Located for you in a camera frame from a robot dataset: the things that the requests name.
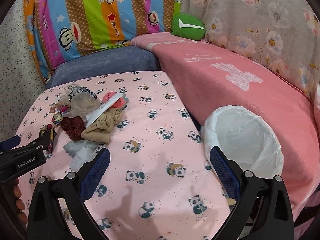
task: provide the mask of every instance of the velvet scrunchie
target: velvet scrunchie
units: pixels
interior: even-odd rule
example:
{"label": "velvet scrunchie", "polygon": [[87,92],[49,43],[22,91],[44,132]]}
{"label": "velvet scrunchie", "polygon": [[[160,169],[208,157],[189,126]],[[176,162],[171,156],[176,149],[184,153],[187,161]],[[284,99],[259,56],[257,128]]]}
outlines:
{"label": "velvet scrunchie", "polygon": [[85,126],[81,117],[64,117],[60,123],[60,126],[64,131],[66,131],[71,140],[83,140],[81,133],[85,130]]}

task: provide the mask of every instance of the beige scrunchie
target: beige scrunchie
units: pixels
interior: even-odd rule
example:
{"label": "beige scrunchie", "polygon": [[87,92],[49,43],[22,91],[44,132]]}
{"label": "beige scrunchie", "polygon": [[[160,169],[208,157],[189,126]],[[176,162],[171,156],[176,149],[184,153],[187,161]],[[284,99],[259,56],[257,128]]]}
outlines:
{"label": "beige scrunchie", "polygon": [[108,143],[110,132],[114,125],[120,122],[121,116],[118,108],[109,108],[81,133],[81,137],[94,142]]}

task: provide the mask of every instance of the blue cushion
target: blue cushion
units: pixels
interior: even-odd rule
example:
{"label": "blue cushion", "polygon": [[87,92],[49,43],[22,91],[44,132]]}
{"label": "blue cushion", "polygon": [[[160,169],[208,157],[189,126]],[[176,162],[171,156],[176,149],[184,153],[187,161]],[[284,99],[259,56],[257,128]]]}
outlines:
{"label": "blue cushion", "polygon": [[113,73],[160,70],[153,53],[135,46],[107,49],[65,62],[57,68],[46,87]]}

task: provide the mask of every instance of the green pillow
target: green pillow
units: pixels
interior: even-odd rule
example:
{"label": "green pillow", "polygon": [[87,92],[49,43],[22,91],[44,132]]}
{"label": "green pillow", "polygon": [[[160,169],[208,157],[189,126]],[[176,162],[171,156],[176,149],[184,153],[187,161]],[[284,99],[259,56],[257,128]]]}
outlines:
{"label": "green pillow", "polygon": [[189,14],[178,14],[172,19],[172,34],[199,41],[205,33],[204,25],[196,17]]}

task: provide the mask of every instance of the finger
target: finger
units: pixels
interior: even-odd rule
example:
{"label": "finger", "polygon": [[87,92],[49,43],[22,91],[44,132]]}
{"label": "finger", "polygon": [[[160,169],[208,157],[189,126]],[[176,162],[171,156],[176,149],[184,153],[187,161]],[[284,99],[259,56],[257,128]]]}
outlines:
{"label": "finger", "polygon": [[18,186],[13,186],[13,194],[15,195],[15,197],[21,198],[22,194]]}
{"label": "finger", "polygon": [[19,212],[18,213],[18,218],[24,223],[28,222],[28,217],[24,212]]}
{"label": "finger", "polygon": [[22,202],[21,199],[17,199],[16,200],[16,206],[17,208],[19,208],[20,210],[25,210],[26,206],[24,205],[24,203]]}
{"label": "finger", "polygon": [[16,185],[16,186],[18,186],[19,185],[19,179],[18,178],[16,178],[15,180],[14,180],[14,184]]}

